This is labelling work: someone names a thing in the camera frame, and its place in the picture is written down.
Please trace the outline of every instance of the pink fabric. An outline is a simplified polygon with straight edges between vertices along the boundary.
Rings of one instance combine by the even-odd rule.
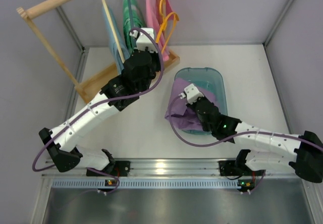
[[[158,23],[158,19],[157,19],[157,13],[159,13],[159,4],[156,4],[156,0],[146,0],[146,23],[147,23],[147,27],[153,28],[156,32],[156,36],[159,32],[160,29],[160,25]],[[166,15],[168,15],[170,12],[172,12],[172,7],[169,3],[168,0],[166,0]],[[160,36],[160,40],[158,43],[158,46],[160,48],[160,50],[162,50],[163,46],[165,45],[165,38],[164,35],[162,34]],[[169,50],[168,47],[166,46],[165,51],[163,53],[163,60],[167,61],[169,59],[168,57],[169,55]]]

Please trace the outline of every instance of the blue fabric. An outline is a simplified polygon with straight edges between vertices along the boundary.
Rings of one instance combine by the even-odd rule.
[[[123,52],[123,56],[124,56],[124,58],[126,60],[126,59],[128,59],[130,57],[130,54],[129,54],[128,49],[127,49],[127,47],[126,47],[126,45],[125,45],[125,43],[123,41],[123,38],[121,37],[121,35],[119,33],[119,30],[118,30],[117,23],[116,23],[114,15],[113,15],[113,12],[110,10],[110,8],[108,8],[108,9],[109,9],[109,13],[110,13],[111,20],[112,20],[112,23],[113,23],[113,27],[116,30],[117,38],[119,40],[119,44],[120,44],[121,50]],[[102,13],[103,13],[104,21],[105,21],[106,32],[107,32],[107,35],[109,37],[109,48],[110,48],[110,51],[111,51],[112,55],[114,56],[114,58],[116,60],[118,74],[121,74],[121,71],[124,68],[124,66],[123,66],[122,60],[120,58],[120,54],[118,52],[117,43],[115,41],[115,38],[113,37],[111,26],[110,26],[109,21],[108,21],[108,19],[106,17],[106,14],[105,14],[105,11],[104,11],[103,7],[102,7]]]

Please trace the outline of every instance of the orange hanger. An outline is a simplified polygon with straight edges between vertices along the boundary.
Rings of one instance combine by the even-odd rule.
[[[160,29],[159,29],[159,32],[158,32],[158,34],[157,34],[157,38],[156,38],[156,43],[159,43],[160,37],[161,37],[161,35],[162,35],[162,32],[166,30],[168,19],[169,19],[172,15],[174,15],[174,19],[173,19],[173,27],[172,27],[172,29],[171,29],[171,31],[170,31],[170,34],[168,35],[168,37],[167,37],[167,39],[166,39],[166,41],[165,41],[165,44],[164,44],[164,46],[163,46],[163,48],[162,48],[162,50],[161,50],[161,52],[162,52],[162,53],[165,51],[165,48],[166,48],[166,46],[167,46],[167,44],[168,44],[168,41],[170,40],[170,38],[171,38],[171,36],[172,36],[172,34],[173,34],[173,32],[174,32],[174,29],[175,29],[175,27],[176,27],[176,24],[177,24],[177,22],[180,20],[180,18],[178,17],[178,15],[177,15],[175,12],[170,12],[170,13],[165,17],[165,15],[163,14],[163,4],[165,4],[165,3],[166,3],[166,1],[165,1],[165,0],[160,0],[160,2],[159,2],[159,14],[160,14],[160,15],[161,15],[161,17],[163,18],[163,23],[160,25]]]

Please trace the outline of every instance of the gray floor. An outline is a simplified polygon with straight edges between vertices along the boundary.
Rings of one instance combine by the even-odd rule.
[[[44,223],[313,223],[299,179],[264,180],[252,195],[232,190],[119,190],[104,196],[52,189]]]

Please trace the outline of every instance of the wooden rack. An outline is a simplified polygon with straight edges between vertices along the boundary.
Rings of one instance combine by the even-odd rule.
[[[82,97],[85,103],[89,103],[94,96],[99,92],[99,90],[113,77],[117,75],[117,67],[113,65],[103,69],[101,72],[93,75],[91,78],[86,81],[79,83],[70,70],[67,68],[64,61],[61,59],[59,54],[55,51],[52,45],[40,32],[38,27],[33,22],[33,19],[51,11],[71,0],[46,0],[28,10],[24,10],[22,7],[17,8],[17,12],[24,19],[30,29],[36,34],[39,40],[43,43],[48,52],[56,60],[56,62],[61,66],[67,76],[72,80],[76,91]],[[179,57],[170,50],[169,60],[164,62],[165,69],[169,70],[170,66],[174,66],[179,63]]]

